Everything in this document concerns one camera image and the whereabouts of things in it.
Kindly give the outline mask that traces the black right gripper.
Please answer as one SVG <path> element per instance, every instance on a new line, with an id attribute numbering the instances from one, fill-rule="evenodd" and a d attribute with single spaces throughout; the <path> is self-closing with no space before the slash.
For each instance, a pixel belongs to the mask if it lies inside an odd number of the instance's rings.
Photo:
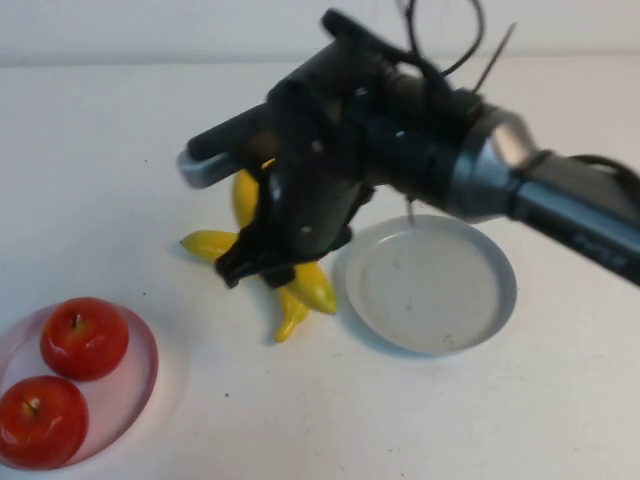
<path id="1" fill-rule="evenodd" d="M 350 222 L 373 194 L 362 180 L 326 173 L 238 173 L 233 206 L 241 230 L 215 260 L 216 273 L 229 289 L 263 272 L 270 289 L 287 286 L 296 279 L 293 265 L 318 260 L 351 240 Z"/>

